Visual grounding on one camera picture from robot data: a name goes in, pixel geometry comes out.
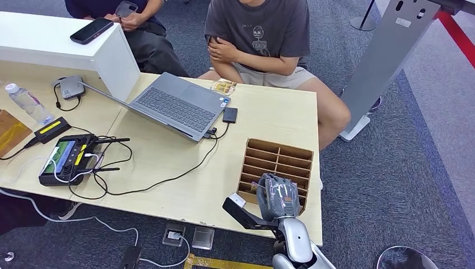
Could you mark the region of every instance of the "red rope barrier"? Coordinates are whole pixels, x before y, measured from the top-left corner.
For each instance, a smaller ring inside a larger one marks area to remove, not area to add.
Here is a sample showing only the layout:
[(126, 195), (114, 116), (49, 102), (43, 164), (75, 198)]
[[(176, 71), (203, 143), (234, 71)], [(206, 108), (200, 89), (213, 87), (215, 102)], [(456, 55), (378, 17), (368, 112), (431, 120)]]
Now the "red rope barrier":
[(462, 28), (457, 24), (451, 14), (444, 11), (439, 11), (436, 17), (442, 22), (449, 35), (455, 41), (460, 50), (467, 57), (468, 61), (475, 68), (475, 45), (470, 41)]

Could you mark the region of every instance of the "black pants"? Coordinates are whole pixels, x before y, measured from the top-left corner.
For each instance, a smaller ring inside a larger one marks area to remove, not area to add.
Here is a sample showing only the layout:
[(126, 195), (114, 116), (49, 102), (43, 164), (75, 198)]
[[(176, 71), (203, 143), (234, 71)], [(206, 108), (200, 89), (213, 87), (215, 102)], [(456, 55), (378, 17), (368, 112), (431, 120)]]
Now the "black pants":
[(179, 77), (189, 77), (171, 43), (165, 38), (163, 27), (145, 22), (137, 30), (125, 32), (125, 37), (141, 71), (154, 74), (168, 72)]

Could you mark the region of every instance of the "t-shirt graphic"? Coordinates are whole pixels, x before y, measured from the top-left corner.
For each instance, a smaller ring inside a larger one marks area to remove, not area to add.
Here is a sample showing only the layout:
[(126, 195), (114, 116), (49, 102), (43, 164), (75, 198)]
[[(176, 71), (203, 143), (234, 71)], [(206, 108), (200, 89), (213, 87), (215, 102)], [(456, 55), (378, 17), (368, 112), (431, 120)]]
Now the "t-shirt graphic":
[(267, 48), (267, 41), (261, 40), (261, 38), (264, 38), (264, 29), (261, 26), (254, 27), (253, 35), (257, 38), (257, 41), (253, 41), (254, 49), (262, 56), (270, 56), (271, 54)]

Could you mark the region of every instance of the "laptop touchpad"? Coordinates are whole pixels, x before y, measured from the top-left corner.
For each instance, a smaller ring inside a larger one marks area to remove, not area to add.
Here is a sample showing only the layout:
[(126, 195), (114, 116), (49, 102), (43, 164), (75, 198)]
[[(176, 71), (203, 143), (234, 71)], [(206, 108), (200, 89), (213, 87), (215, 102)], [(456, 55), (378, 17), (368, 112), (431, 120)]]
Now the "laptop touchpad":
[(181, 98), (192, 104), (208, 104), (209, 100), (213, 98), (213, 93), (198, 86), (189, 86), (183, 91)]

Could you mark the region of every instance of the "laptop keyboard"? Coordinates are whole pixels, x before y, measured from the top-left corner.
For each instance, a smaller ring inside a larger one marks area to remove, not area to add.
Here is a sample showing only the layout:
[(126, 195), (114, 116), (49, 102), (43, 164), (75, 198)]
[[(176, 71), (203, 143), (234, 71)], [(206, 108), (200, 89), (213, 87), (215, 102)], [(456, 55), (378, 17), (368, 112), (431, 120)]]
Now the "laptop keyboard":
[(151, 87), (137, 102), (198, 132), (202, 132), (216, 115), (155, 87)]

